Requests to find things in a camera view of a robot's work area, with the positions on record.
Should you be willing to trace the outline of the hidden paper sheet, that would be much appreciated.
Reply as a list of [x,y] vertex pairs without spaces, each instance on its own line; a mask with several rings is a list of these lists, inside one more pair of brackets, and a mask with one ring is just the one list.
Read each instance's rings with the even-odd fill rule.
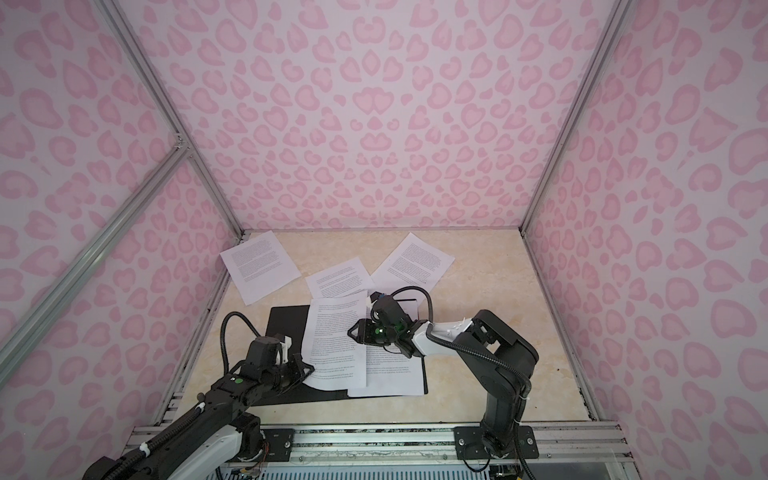
[[455,258],[433,247],[413,233],[398,245],[371,275],[375,290],[391,294],[405,286],[431,292]]

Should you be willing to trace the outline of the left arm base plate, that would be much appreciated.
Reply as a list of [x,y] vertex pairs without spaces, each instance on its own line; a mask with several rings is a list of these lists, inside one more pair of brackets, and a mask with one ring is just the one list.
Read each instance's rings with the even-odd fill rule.
[[262,430],[266,456],[265,462],[285,463],[290,460],[296,431],[292,428],[267,428]]

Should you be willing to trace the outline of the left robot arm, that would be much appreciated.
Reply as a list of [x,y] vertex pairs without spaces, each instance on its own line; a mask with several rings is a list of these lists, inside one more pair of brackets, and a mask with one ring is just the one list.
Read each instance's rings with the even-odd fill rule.
[[200,393],[186,413],[117,459],[89,466],[85,479],[170,479],[203,476],[229,460],[263,462],[270,445],[259,417],[248,410],[301,385],[315,367],[288,352],[287,338],[257,337],[238,361]]

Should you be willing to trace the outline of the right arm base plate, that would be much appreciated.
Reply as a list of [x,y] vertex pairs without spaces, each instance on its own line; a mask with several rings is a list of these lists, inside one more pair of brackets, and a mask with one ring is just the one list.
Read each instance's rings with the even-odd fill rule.
[[480,426],[459,426],[452,429],[457,458],[460,460],[525,460],[540,456],[534,431],[530,426],[517,426],[517,435],[510,432],[501,439]]

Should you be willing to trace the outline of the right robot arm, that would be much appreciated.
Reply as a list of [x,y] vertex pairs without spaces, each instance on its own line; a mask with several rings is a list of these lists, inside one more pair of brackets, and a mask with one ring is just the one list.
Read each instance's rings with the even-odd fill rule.
[[[415,320],[405,312],[397,296],[406,291],[424,296],[425,319]],[[408,359],[458,355],[487,393],[479,423],[482,446],[494,458],[522,458],[520,429],[539,354],[493,312],[481,309],[471,318],[438,323],[429,292],[406,286],[390,294],[374,293],[369,316],[353,324],[347,336]]]

